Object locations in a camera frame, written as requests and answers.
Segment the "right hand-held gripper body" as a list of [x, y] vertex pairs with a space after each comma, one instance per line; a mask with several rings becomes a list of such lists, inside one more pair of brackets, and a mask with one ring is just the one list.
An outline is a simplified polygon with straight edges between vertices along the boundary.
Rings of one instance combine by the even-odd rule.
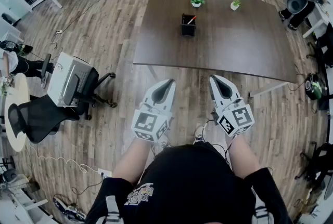
[[214, 113], [216, 124], [229, 137], [244, 133], [254, 124], [252, 110], [242, 97], [226, 106], [215, 107]]

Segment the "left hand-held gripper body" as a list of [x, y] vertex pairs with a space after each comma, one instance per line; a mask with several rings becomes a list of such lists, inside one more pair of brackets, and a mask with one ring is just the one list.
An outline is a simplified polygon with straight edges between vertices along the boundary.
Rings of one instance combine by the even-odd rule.
[[134, 112], [131, 129], [139, 139], [157, 143], [170, 128], [172, 113], [142, 102]]

